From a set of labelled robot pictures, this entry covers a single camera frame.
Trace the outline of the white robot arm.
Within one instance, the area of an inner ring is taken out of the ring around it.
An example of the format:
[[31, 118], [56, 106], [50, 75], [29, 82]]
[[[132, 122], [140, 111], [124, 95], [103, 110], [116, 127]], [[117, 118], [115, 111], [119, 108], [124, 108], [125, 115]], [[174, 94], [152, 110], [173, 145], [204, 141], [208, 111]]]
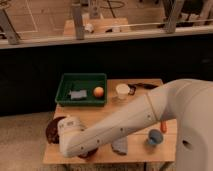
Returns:
[[213, 82], [178, 79], [148, 91], [81, 131], [59, 129], [59, 149], [75, 157], [158, 122], [177, 121], [176, 171], [213, 171]]

